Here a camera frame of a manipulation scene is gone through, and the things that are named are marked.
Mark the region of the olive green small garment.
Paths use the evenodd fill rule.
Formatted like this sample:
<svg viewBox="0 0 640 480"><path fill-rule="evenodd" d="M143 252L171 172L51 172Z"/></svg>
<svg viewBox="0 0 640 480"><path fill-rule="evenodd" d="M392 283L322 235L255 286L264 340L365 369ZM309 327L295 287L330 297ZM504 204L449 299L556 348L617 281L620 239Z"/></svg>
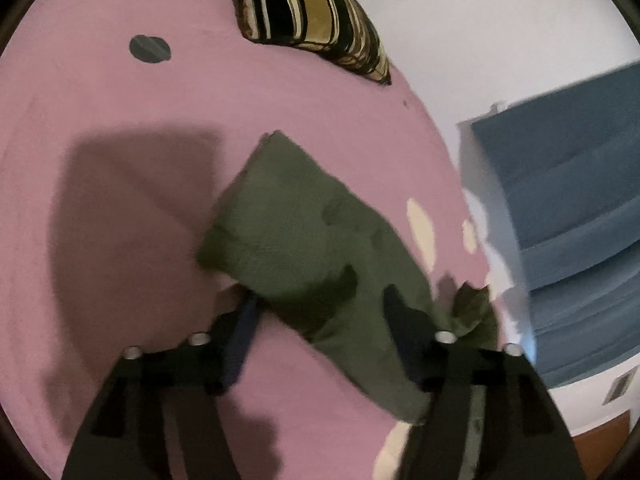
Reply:
<svg viewBox="0 0 640 480"><path fill-rule="evenodd" d="M198 263L228 275L323 354L369 400L418 422L462 356L498 344L489 292L459 285L450 306L394 228L280 132L268 133L221 197Z"/></svg>

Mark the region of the brown wooden furniture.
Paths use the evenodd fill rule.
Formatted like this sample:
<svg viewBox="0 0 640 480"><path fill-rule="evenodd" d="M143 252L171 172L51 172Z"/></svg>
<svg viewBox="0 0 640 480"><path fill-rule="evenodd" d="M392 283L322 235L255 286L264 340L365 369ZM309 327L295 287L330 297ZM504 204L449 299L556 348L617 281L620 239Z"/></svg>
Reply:
<svg viewBox="0 0 640 480"><path fill-rule="evenodd" d="M588 480L597 479L620 452L630 434L630 411L573 438Z"/></svg>

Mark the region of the blue curtain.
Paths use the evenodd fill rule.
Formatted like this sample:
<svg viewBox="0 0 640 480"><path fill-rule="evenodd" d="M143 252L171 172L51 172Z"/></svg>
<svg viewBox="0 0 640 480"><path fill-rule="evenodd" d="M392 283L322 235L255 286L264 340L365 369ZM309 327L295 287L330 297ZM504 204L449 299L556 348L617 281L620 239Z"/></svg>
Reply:
<svg viewBox="0 0 640 480"><path fill-rule="evenodd" d="M629 64L474 122L518 240L552 388L639 350L639 69Z"/></svg>

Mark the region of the pink polka dot bedsheet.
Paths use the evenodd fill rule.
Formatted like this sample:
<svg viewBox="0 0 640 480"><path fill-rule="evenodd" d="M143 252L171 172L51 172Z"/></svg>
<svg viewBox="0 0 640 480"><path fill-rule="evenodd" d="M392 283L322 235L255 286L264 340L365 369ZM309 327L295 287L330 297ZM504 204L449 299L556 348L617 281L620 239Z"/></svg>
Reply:
<svg viewBox="0 0 640 480"><path fill-rule="evenodd" d="M259 139L282 131L394 227L443 307L480 286L459 171L405 77L381 86L254 44L232 0L36 0L1 58L1 404L61 477L119 352L232 307L194 255Z"/></svg>

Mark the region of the black gold striped pillow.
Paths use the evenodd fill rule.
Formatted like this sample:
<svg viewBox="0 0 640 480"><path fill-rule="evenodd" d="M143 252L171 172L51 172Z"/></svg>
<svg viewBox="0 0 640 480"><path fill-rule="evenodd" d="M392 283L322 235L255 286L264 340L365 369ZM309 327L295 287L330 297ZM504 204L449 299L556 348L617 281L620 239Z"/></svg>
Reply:
<svg viewBox="0 0 640 480"><path fill-rule="evenodd" d="M255 44L305 50L389 86L390 60L357 0L233 0L239 29Z"/></svg>

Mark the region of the wall power socket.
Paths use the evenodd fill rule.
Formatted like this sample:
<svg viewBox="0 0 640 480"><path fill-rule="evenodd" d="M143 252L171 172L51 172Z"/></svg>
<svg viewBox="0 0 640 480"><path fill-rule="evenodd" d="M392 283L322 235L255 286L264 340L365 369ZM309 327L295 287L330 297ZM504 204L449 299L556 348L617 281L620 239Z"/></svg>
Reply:
<svg viewBox="0 0 640 480"><path fill-rule="evenodd" d="M634 367L631 370L627 370L625 374L618 376L614 382L612 382L611 388L608 389L603 404L610 404L611 402L621 398L634 381L634 375L637 373L638 367Z"/></svg>

